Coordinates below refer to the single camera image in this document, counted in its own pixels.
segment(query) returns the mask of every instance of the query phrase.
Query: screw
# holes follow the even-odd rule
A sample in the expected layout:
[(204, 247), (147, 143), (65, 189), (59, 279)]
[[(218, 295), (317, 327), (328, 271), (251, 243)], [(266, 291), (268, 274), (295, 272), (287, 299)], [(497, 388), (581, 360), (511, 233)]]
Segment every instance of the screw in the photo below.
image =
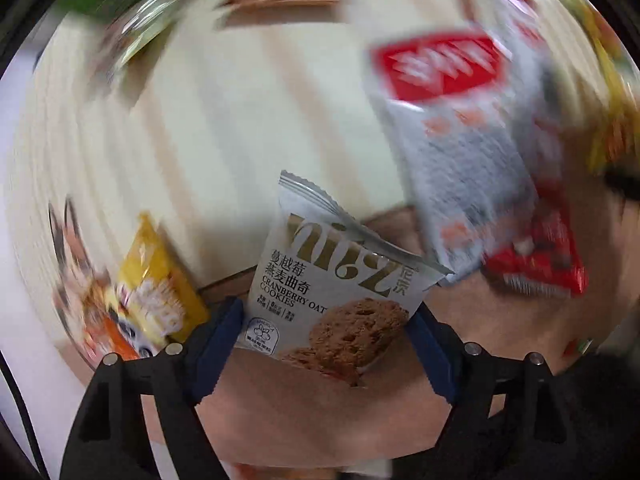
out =
[(102, 362), (107, 366), (114, 365), (118, 362), (118, 354), (107, 354), (102, 358)]
[(465, 352), (469, 355), (480, 355), (482, 347), (478, 343), (465, 343)]
[(532, 352), (529, 354), (529, 361), (531, 361), (536, 366), (539, 366), (545, 362), (545, 358), (543, 358), (542, 354), (539, 354), (538, 352)]
[(182, 352), (182, 345), (180, 343), (169, 343), (164, 351), (169, 355), (178, 355)]

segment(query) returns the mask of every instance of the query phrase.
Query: yellow snack package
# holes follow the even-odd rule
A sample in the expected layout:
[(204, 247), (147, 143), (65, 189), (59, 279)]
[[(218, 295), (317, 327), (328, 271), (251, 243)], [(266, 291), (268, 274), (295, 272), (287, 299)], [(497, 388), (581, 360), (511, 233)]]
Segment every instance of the yellow snack package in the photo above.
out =
[(560, 0), (591, 41), (609, 90), (607, 112), (594, 131), (589, 170), (640, 166), (640, 73), (615, 31), (587, 0)]
[(148, 213), (140, 214), (140, 227), (120, 267), (115, 293), (120, 319), (142, 332), (133, 338), (151, 343), (153, 354), (171, 341), (183, 343), (209, 319), (204, 302), (169, 255)]

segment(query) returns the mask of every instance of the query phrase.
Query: white surface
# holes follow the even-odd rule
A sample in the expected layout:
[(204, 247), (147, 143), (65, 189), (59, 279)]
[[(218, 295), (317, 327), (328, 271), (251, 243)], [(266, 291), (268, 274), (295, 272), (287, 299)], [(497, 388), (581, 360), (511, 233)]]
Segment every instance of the white surface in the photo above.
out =
[[(0, 80), (0, 175), (6, 174), (6, 154), (12, 144), (35, 55), (21, 50)], [(0, 186), (0, 200), (4, 204)], [(40, 443), (40, 450), (52, 479), (60, 476), (62, 454), (84, 386), (73, 375), (53, 346), (40, 319), (30, 305), (15, 264), (14, 248), (0, 210), (0, 350), (4, 355)], [(4, 380), (0, 378), (0, 413), (14, 437), (33, 462), (27, 437)], [(166, 446), (152, 444), (158, 469), (164, 480), (177, 479)]]

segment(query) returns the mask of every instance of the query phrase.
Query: cookie image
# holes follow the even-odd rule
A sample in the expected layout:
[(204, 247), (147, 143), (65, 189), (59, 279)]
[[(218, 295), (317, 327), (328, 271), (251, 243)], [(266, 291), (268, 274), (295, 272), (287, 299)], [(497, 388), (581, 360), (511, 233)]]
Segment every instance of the cookie image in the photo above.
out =
[(288, 363), (290, 365), (297, 366), (298, 368), (304, 368), (306, 370), (312, 370), (315, 372), (322, 371), (322, 365), (316, 353), (311, 348), (294, 348), (283, 352), (279, 356), (280, 361)]
[(321, 317), (309, 343), (322, 366), (349, 374), (382, 354), (408, 319), (409, 313), (395, 301), (350, 301)]
[(312, 372), (320, 372), (322, 375), (331, 377), (332, 379), (347, 381), (352, 386), (358, 384), (358, 374), (354, 369), (345, 370), (345, 373), (341, 374), (336, 370), (325, 368), (316, 357), (316, 353), (312, 348), (294, 348), (293, 350), (283, 352), (279, 356), (279, 359), (284, 363), (298, 368), (304, 368)]

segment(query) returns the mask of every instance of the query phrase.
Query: red label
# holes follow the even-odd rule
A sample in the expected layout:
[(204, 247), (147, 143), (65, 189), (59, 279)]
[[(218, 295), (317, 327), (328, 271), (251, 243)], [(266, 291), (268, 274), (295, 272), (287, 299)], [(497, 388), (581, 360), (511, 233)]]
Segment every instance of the red label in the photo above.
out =
[(373, 52), (395, 98), (420, 102), (498, 79), (502, 54), (486, 34), (463, 31), (412, 38)]
[(521, 254), (511, 246), (487, 258), (484, 267), (497, 276), (521, 276), (578, 296), (589, 279), (577, 253), (568, 205), (556, 186), (537, 183), (536, 190), (540, 201), (531, 221), (532, 251)]

